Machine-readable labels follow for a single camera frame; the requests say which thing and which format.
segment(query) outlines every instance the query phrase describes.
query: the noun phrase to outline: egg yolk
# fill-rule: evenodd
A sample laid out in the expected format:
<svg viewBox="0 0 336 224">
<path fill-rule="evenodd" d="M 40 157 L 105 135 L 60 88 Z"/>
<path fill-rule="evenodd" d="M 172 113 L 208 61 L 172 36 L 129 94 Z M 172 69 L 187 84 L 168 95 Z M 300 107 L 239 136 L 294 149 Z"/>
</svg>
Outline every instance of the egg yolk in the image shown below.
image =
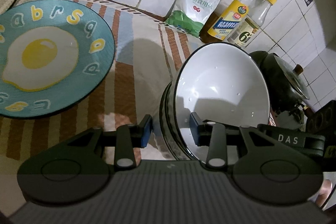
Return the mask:
<svg viewBox="0 0 336 224">
<path fill-rule="evenodd" d="M 22 63 L 27 69 L 39 69 L 48 65 L 57 55 L 54 41 L 42 38 L 31 42 L 22 53 Z"/>
</svg>

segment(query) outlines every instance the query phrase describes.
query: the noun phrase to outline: fried egg design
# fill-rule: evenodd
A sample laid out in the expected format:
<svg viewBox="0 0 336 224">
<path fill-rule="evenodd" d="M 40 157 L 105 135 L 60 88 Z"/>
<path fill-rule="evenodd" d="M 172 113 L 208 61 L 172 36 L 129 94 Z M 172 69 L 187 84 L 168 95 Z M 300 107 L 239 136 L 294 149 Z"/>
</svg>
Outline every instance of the fried egg design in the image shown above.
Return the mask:
<svg viewBox="0 0 336 224">
<path fill-rule="evenodd" d="M 9 47 L 2 80 L 20 90 L 44 90 L 67 77 L 78 62 L 75 37 L 58 27 L 39 27 Z"/>
</svg>

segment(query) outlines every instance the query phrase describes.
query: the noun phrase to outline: plastic bag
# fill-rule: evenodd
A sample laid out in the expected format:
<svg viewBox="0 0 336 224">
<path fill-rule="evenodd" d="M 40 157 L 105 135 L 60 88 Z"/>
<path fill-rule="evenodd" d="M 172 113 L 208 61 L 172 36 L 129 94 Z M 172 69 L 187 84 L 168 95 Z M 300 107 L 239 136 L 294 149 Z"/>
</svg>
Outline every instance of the plastic bag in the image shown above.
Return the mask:
<svg viewBox="0 0 336 224">
<path fill-rule="evenodd" d="M 176 0 L 166 23 L 198 37 L 203 25 L 220 0 Z"/>
</svg>

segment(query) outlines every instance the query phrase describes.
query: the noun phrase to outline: red logo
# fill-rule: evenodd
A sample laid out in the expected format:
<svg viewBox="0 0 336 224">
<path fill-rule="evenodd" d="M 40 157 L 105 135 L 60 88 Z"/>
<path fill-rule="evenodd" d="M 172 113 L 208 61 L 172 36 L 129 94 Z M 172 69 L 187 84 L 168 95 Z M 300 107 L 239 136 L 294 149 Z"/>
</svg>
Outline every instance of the red logo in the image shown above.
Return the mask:
<svg viewBox="0 0 336 224">
<path fill-rule="evenodd" d="M 240 18 L 241 18 L 241 15 L 238 14 L 238 13 L 234 13 L 234 14 L 233 14 L 233 17 L 234 17 L 235 19 L 240 19 Z"/>
</svg>

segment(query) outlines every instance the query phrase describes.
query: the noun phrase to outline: plastic bottle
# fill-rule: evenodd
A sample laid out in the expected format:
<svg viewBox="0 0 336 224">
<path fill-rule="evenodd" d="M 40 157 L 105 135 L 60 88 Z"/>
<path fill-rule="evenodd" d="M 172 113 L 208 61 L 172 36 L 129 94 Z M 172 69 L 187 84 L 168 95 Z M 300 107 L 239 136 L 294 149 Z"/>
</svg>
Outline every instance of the plastic bottle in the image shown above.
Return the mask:
<svg viewBox="0 0 336 224">
<path fill-rule="evenodd" d="M 269 9 L 277 0 L 264 0 L 258 6 L 252 8 L 244 22 L 227 39 L 231 44 L 240 48 L 246 48 L 251 38 L 264 24 Z"/>
<path fill-rule="evenodd" d="M 236 0 L 236 5 L 230 6 L 234 1 L 235 0 L 220 0 L 216 9 L 210 15 L 199 33 L 199 38 L 202 42 L 209 43 L 224 40 L 229 32 L 234 29 L 233 25 L 236 26 L 247 14 L 248 8 L 253 7 L 255 4 L 255 0 Z M 245 10 L 245 14 L 238 11 L 239 7 L 243 8 L 240 9 L 241 12 Z M 232 22 L 231 26 L 225 29 L 229 22 Z M 219 28 L 213 28 L 216 24 L 219 25 Z"/>
</svg>

